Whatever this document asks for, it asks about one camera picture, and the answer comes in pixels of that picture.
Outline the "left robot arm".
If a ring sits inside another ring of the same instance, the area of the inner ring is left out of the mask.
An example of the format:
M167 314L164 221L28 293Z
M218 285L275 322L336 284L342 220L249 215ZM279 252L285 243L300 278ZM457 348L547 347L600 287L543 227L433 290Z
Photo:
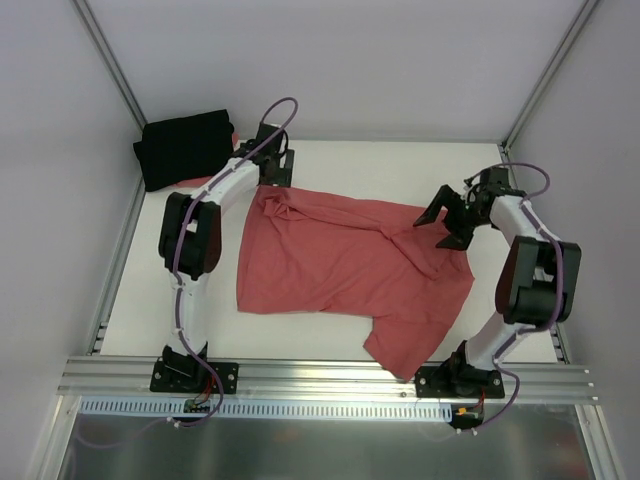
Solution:
M212 375L207 360L207 286L222 254L222 217L259 185L291 185L294 151L282 127L261 122L222 170L190 194L165 203L159 255L171 275L171 337L154 365L153 392L198 393Z

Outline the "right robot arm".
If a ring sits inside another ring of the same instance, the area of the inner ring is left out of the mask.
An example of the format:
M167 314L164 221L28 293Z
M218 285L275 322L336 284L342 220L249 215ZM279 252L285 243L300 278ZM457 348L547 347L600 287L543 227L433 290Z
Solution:
M498 230L509 252L495 289L495 311L481 330L436 368L415 374L421 397L504 395L501 362L527 337L546 332L570 315L582 252L552 233L532 207L533 194L513 187L510 171L492 165L465 179L462 194L443 185L415 221L441 218L448 232L438 248L466 250L477 228Z

